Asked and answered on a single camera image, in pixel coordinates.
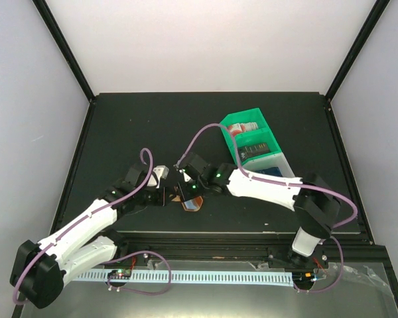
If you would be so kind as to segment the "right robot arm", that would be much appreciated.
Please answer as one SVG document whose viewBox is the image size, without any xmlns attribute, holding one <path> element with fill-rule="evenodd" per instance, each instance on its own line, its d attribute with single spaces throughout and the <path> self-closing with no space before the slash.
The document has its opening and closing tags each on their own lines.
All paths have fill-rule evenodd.
<svg viewBox="0 0 398 318">
<path fill-rule="evenodd" d="M 293 211 L 299 228 L 292 244 L 271 252 L 285 266 L 309 268 L 317 245 L 332 234 L 340 201 L 318 188 L 323 181 L 315 174 L 302 180 L 242 170 L 233 164 L 214 166 L 193 152 L 175 167 L 180 174 L 177 193 L 184 203 L 205 195 L 227 195 L 258 199 Z"/>
</svg>

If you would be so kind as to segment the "blue credit card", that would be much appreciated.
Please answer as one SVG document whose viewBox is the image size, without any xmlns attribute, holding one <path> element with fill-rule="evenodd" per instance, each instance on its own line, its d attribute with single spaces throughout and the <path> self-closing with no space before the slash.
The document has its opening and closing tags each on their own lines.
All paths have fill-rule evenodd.
<svg viewBox="0 0 398 318">
<path fill-rule="evenodd" d="M 255 171 L 258 174 L 265 174 L 265 175 L 270 175 L 270 176 L 277 176 L 277 177 L 282 177 L 282 173 L 278 167 L 270 167 L 270 168 L 265 168 L 265 169 L 260 169 Z"/>
</svg>

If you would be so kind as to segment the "brown leather card holder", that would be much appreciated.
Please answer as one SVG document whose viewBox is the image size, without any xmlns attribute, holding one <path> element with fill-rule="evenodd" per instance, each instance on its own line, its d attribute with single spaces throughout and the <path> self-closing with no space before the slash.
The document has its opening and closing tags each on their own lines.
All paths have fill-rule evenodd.
<svg viewBox="0 0 398 318">
<path fill-rule="evenodd" d="M 179 202 L 182 205 L 182 208 L 187 212 L 197 212 L 201 209 L 204 199 L 202 196 L 192 199 L 190 201 L 181 201 L 178 196 L 178 186 L 174 186 L 175 195 L 171 199 L 173 202 Z"/>
</svg>

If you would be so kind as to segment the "white bin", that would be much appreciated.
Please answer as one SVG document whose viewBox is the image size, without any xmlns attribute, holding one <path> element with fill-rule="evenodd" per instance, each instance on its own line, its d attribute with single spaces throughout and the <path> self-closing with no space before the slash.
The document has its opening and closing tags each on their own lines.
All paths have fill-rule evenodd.
<svg viewBox="0 0 398 318">
<path fill-rule="evenodd" d="M 282 152 L 272 153 L 254 157 L 245 161 L 242 166 L 249 171 L 255 172 L 256 170 L 278 167 L 284 178 L 294 178 L 295 174 L 291 169 L 285 155 Z"/>
</svg>

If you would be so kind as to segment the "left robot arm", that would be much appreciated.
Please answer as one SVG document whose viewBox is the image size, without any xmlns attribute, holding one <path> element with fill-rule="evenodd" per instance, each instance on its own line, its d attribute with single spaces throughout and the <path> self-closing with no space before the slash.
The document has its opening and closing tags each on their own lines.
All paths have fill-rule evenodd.
<svg viewBox="0 0 398 318">
<path fill-rule="evenodd" d="M 16 253 L 10 276 L 15 305 L 42 309 L 79 275 L 98 265 L 132 264 L 142 252 L 129 253 L 127 240 L 110 226 L 137 207 L 163 206 L 168 190 L 166 166 L 136 164 L 127 175 L 93 200 L 75 219 L 48 237 L 26 240 Z"/>
</svg>

